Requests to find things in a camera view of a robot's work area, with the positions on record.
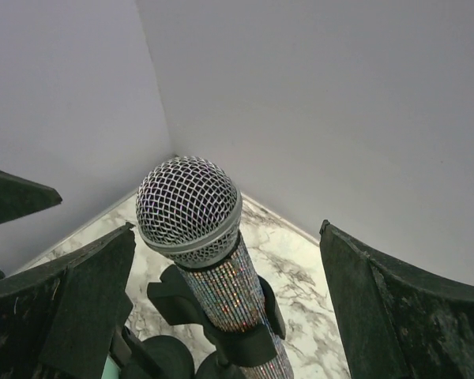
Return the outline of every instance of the black pointed object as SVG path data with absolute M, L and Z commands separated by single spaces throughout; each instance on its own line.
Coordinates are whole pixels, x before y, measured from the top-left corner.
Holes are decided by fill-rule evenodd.
M 474 378 L 474 287 L 365 245 L 325 221 L 323 266 L 353 379 Z
M 61 203 L 56 189 L 0 171 L 0 224 Z
M 0 280 L 0 377 L 101 378 L 115 327 L 130 311 L 131 228 Z

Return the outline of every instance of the microphone grille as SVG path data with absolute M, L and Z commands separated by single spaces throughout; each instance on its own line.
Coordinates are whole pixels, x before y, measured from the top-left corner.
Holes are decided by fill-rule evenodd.
M 215 164 L 194 156 L 176 157 L 157 166 L 139 186 L 137 221 L 143 237 L 155 246 L 189 244 L 214 232 L 239 198 L 237 187 Z M 205 259 L 199 253 L 189 255 L 179 263 Z M 174 256 L 177 259 L 170 258 L 179 261 L 181 255 Z

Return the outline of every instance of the marble surface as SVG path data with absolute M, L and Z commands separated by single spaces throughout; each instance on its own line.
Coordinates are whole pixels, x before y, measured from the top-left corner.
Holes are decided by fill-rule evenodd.
M 135 196 L 68 238 L 34 265 L 70 253 L 126 221 L 137 225 Z M 148 283 L 159 281 L 161 272 L 171 262 L 150 250 L 136 228 L 134 231 L 137 248 L 126 288 L 134 310 L 128 326 L 141 340 L 159 334 L 179 338 L 191 350 L 198 366 L 214 348 L 200 326 L 168 325 L 147 299 Z M 295 378 L 350 378 L 318 246 L 249 199 L 243 204 L 241 232 L 256 271 L 276 293 L 287 327 L 284 345 Z

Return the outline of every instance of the black plastic bracket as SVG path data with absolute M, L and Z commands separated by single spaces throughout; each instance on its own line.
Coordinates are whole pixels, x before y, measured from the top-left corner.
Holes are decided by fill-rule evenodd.
M 201 325 L 205 337 L 219 354 L 239 367 L 260 366 L 277 356 L 269 329 L 262 323 L 240 333 L 215 328 L 175 265 L 166 268 L 160 280 L 148 285 L 148 298 L 169 325 Z M 267 321 L 273 332 L 284 340 L 286 328 L 276 297 L 267 281 L 261 277 L 259 280 L 265 296 Z

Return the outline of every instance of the wall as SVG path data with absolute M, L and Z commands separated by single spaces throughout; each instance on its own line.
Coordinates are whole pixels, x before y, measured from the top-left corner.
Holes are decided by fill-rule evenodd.
M 137 0 L 174 150 L 474 284 L 474 0 Z
M 64 199 L 0 226 L 2 269 L 65 238 L 170 155 L 133 0 L 0 1 L 0 170 Z

